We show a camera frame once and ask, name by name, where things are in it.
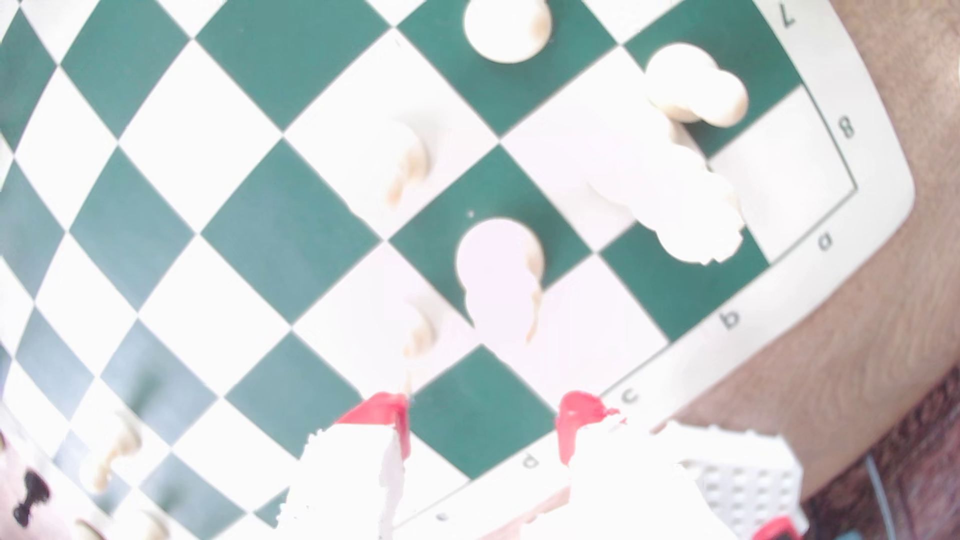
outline white chess piece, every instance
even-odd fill
[[[701,171],[686,181],[684,203],[672,220],[656,229],[663,249],[684,262],[709,264],[732,257],[743,242],[745,223],[732,185],[722,176]]]
[[[70,538],[73,540],[104,540],[104,536],[97,532],[93,526],[83,520],[77,520],[73,523],[73,529],[70,531]]]
[[[126,514],[117,524],[120,528],[120,534],[117,538],[124,540],[167,540],[170,538],[170,531],[163,522],[153,513],[138,510]]]
[[[112,476],[113,460],[136,454],[141,446],[140,435],[119,414],[110,415],[107,422],[105,436],[91,450],[80,469],[81,483],[90,493],[106,491]]]
[[[457,248],[457,277],[474,327],[489,344],[529,342],[537,330],[543,277],[537,236],[513,219],[467,231]]]
[[[389,303],[382,307],[383,336],[398,356],[423,356],[434,343],[433,326],[423,313],[406,302]]]
[[[351,199],[362,209],[390,209],[399,204],[404,190],[426,178],[426,147],[397,120],[371,124],[367,135],[367,147],[351,171],[356,195]]]
[[[553,16],[545,0],[470,0],[464,12],[467,41],[489,61],[530,60],[551,32]]]
[[[743,82],[689,43],[672,43],[654,53],[644,81],[650,102],[680,122],[703,120],[729,128],[743,119],[749,106]]]

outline red plastic part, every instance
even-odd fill
[[[800,534],[793,528],[790,518],[782,516],[767,522],[754,533],[754,540],[801,540]]]
[[[410,404],[403,394],[377,392],[362,404],[347,411],[335,424],[393,426],[400,435],[400,452],[410,455]]]
[[[588,424],[596,424],[620,411],[607,408],[603,401],[587,392],[567,392],[560,400],[560,413],[557,415],[557,437],[560,439],[560,461],[570,463],[577,447],[577,430]]]

